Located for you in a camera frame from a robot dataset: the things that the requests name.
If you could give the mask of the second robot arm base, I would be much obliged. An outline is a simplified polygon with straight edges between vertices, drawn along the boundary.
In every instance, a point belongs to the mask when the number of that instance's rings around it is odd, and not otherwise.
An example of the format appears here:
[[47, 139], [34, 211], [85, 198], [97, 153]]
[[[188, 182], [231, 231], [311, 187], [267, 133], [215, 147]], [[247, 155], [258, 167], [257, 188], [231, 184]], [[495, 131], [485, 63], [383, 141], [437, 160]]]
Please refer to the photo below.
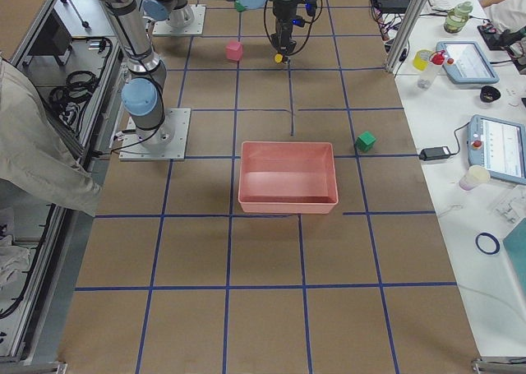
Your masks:
[[143, 0], [142, 6], [153, 21], [165, 21], [173, 28], [188, 26], [195, 20], [187, 0]]

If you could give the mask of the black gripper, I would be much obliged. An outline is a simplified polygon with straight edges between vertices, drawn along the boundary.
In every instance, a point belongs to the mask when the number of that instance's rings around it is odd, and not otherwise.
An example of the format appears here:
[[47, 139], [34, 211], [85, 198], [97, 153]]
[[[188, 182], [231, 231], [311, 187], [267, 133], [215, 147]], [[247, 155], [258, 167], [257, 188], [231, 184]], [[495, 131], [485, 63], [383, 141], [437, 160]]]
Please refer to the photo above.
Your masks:
[[293, 39], [293, 28], [304, 26], [304, 18], [295, 16], [287, 20], [275, 20], [275, 32], [270, 36], [270, 41], [275, 50], [280, 54], [292, 54], [297, 42]]

